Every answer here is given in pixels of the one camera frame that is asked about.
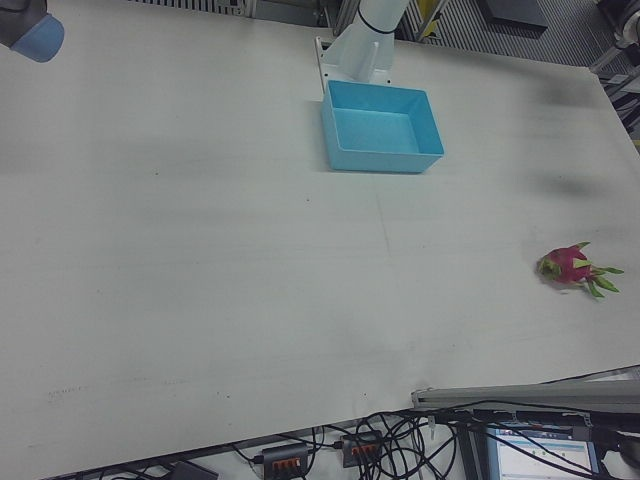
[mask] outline black device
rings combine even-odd
[[[478,0],[487,23],[544,32],[549,24],[537,0]]]
[[[0,43],[36,62],[48,62],[62,45],[64,28],[47,0],[0,0]]]
[[[218,480],[218,474],[191,462],[178,462],[171,480]]]

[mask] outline blue plastic bin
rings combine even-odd
[[[322,120],[336,170],[421,173],[444,155],[422,90],[330,80]]]

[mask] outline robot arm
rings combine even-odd
[[[64,28],[47,13],[47,0],[0,0],[0,43],[36,62],[48,62],[62,45]]]

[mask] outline table surface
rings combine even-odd
[[[314,37],[58,0],[0,52],[0,465],[51,476],[640,363],[640,160],[584,68],[398,44],[446,155],[328,168]],[[595,302],[534,274],[589,240]]]

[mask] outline black cable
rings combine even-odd
[[[314,443],[313,441],[310,440],[305,440],[304,438],[298,438],[298,437],[294,437],[293,435],[287,435],[285,433],[279,433],[278,435],[276,435],[278,437],[282,437],[282,438],[286,438],[287,440],[295,440],[296,442],[301,442],[301,443],[306,443],[307,445],[315,445],[318,446],[318,450],[322,447],[325,448],[333,448],[333,445],[327,445],[324,442],[316,442]]]
[[[145,478],[146,480],[158,480],[162,477],[154,477],[153,475],[148,475],[146,474],[146,469],[142,472],[138,472],[137,470],[134,470],[133,468],[127,467],[127,466],[121,466],[118,467],[120,470],[122,470],[123,472],[129,472],[129,473],[133,473],[134,475],[137,475],[138,478]]]
[[[309,464],[307,465],[307,471],[305,472],[305,475],[309,475],[311,467],[313,467],[313,463],[316,461],[316,453],[318,453],[318,450],[322,448],[322,446],[317,446],[318,444],[316,442],[315,427],[311,429],[311,439],[313,440],[313,448],[311,450],[311,459],[309,460]]]
[[[456,441],[458,435],[455,433],[453,428],[449,425],[449,429],[451,430],[451,438],[453,439],[453,452],[451,453],[451,460],[449,460],[449,465],[447,469],[442,474],[442,477],[446,480],[451,470],[453,470],[453,465],[456,462],[456,456],[458,454],[458,442]]]
[[[240,449],[239,449],[238,447],[236,447],[233,443],[230,443],[230,444],[229,444],[229,446],[230,446],[231,448],[233,448],[233,450],[234,450],[238,455],[240,455],[240,456],[244,459],[244,461],[245,461],[245,462],[247,462],[249,465],[253,465],[253,459],[252,459],[252,458],[247,457],[247,456],[246,456],[244,453],[242,453],[242,452],[240,451]]]

